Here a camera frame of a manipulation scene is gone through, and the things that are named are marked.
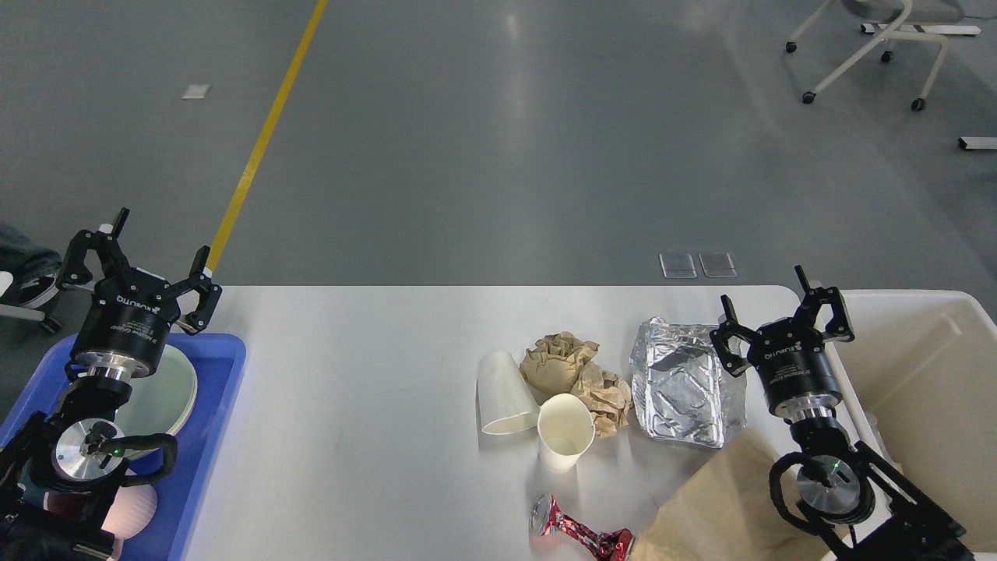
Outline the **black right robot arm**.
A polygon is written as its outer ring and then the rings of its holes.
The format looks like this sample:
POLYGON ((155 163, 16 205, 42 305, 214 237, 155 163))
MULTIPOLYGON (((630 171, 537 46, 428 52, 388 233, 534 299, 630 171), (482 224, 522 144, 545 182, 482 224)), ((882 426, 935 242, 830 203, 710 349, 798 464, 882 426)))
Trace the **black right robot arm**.
POLYGON ((843 292, 813 287, 801 266, 794 271, 804 295, 793 316, 747 327, 722 295, 724 313, 710 333, 730 376, 757 372, 768 412, 798 444, 770 468, 777 514, 837 560, 972 560, 965 528, 838 421, 844 392, 826 346, 854 340, 843 292))

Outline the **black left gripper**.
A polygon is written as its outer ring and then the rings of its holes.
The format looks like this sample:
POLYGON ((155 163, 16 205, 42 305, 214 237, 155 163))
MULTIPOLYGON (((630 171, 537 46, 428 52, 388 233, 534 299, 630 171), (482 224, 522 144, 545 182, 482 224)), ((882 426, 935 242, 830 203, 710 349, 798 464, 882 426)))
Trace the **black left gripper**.
POLYGON ((171 326, 178 324, 188 335, 206 330, 222 287, 214 284, 207 267, 209 245, 196 252, 188 277, 177 283, 142 269, 133 273, 118 244, 128 216, 129 208, 122 207, 109 228, 78 231, 65 250, 56 287, 68 290, 88 284, 93 274, 86 255, 97 254, 104 277, 93 290, 92 308, 72 345, 70 363, 77 370, 124 367, 131 379, 142 379, 159 368, 171 326), (160 301, 154 298, 158 291, 160 301), (196 306, 182 312, 178 299, 189 292, 197 294, 196 306))

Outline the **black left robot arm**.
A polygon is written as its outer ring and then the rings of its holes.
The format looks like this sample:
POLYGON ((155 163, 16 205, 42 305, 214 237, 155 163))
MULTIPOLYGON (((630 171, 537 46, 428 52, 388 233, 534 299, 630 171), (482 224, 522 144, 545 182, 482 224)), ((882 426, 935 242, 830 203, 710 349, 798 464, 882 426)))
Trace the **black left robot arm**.
POLYGON ((55 277, 60 290, 92 284, 90 309, 55 411, 33 412, 2 447, 4 560, 109 560, 115 539, 103 526, 118 491, 159 482, 177 463, 177 438, 128 436, 115 415, 132 381, 159 369, 173 326, 206 329, 222 287, 208 245, 177 283, 132 266, 118 242, 128 216, 122 207, 113 223, 79 231, 55 277))

